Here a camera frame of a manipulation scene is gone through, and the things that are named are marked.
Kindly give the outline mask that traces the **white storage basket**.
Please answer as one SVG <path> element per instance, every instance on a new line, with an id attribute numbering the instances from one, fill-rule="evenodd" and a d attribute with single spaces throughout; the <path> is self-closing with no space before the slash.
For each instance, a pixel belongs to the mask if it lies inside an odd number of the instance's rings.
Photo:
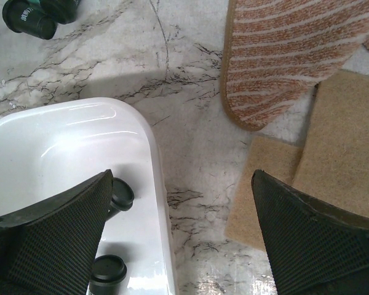
<path id="1" fill-rule="evenodd" d="M 112 98 L 43 106 L 0 119 L 0 216 L 64 192 L 105 170 L 135 195 L 105 225 L 97 255 L 121 257 L 121 294 L 177 294 L 167 191 L 144 117 Z"/>

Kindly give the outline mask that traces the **black coffee capsule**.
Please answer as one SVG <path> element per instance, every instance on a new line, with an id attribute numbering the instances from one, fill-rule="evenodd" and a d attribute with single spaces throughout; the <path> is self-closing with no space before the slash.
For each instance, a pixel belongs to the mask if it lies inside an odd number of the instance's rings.
<path id="1" fill-rule="evenodd" d="M 135 198 L 132 188 L 120 178 L 113 178 L 112 187 L 107 221 L 122 211 L 129 211 Z"/>
<path id="2" fill-rule="evenodd" d="M 2 18 L 11 31 L 43 40 L 52 39 L 57 30 L 57 23 L 28 1 L 6 1 Z"/>
<path id="3" fill-rule="evenodd" d="M 88 294 L 119 294 L 119 285 L 127 275 L 125 262 L 116 255 L 106 254 L 94 260 Z"/>

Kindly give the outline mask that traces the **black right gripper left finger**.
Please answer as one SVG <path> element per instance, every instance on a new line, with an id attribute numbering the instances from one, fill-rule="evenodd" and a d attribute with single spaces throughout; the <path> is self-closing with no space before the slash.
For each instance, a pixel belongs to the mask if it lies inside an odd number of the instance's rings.
<path id="1" fill-rule="evenodd" d="M 106 170 L 0 216 L 0 294 L 85 294 L 112 193 Z"/>

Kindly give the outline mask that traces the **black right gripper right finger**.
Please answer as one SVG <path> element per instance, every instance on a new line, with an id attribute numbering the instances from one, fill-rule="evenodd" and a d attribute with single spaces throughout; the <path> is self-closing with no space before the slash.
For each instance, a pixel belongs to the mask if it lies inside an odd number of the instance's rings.
<path id="1" fill-rule="evenodd" d="M 369 218 L 263 170 L 252 192 L 278 294 L 369 294 Z"/>

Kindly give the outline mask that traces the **tan scouring pad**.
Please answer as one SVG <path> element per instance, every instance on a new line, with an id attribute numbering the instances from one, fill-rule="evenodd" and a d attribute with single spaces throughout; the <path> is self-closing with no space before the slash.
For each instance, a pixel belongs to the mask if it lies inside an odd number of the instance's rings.
<path id="1" fill-rule="evenodd" d="M 319 85 L 304 147 L 264 136 L 252 140 L 225 234 L 263 250 L 251 188 L 257 169 L 369 218 L 369 76 L 343 70 Z"/>

